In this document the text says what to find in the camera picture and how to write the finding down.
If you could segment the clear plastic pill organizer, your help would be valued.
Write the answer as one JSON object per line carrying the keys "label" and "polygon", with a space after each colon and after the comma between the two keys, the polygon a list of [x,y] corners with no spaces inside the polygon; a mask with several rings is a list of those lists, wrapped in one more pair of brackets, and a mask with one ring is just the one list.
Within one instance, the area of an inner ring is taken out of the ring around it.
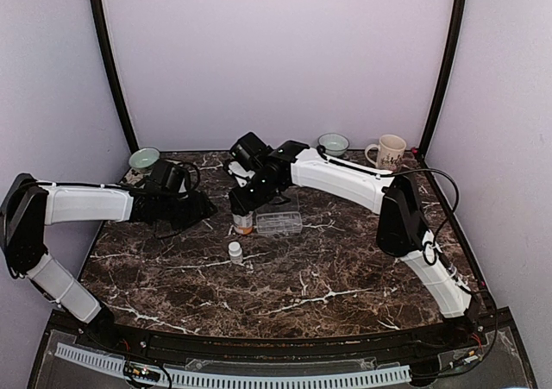
{"label": "clear plastic pill organizer", "polygon": [[303,230],[298,194],[281,194],[254,212],[259,235],[298,235]]}

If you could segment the orange pill bottle grey cap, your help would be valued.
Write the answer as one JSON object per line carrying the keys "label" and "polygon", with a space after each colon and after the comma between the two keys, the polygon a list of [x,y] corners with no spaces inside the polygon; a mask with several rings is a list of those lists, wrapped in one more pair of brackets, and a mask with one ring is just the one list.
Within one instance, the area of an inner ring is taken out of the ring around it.
{"label": "orange pill bottle grey cap", "polygon": [[245,216],[233,214],[233,228],[238,235],[249,235],[254,230],[253,212],[247,213]]}

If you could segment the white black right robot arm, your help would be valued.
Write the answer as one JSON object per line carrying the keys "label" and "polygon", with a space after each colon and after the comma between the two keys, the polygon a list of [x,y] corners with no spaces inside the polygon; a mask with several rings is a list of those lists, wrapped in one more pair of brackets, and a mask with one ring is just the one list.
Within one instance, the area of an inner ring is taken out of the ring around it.
{"label": "white black right robot arm", "polygon": [[451,321],[441,328],[442,344],[458,349],[472,337],[479,301],[442,252],[438,233],[430,229],[412,170],[376,170],[298,141],[272,148],[252,132],[229,155],[228,172],[238,182],[229,193],[233,215],[248,216],[292,185],[365,207],[379,217],[379,249],[403,261],[437,302],[442,317]]}

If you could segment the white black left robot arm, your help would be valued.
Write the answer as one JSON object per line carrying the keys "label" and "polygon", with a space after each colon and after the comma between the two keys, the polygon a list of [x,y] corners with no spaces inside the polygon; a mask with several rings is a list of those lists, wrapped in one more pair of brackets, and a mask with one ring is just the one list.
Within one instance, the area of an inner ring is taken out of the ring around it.
{"label": "white black left robot arm", "polygon": [[103,351],[122,343],[113,314],[50,250],[49,233],[103,223],[164,222],[179,232],[213,216],[216,206],[202,191],[152,191],[130,185],[53,182],[20,173],[1,204],[1,249],[15,279],[28,279],[53,303],[89,326]]}

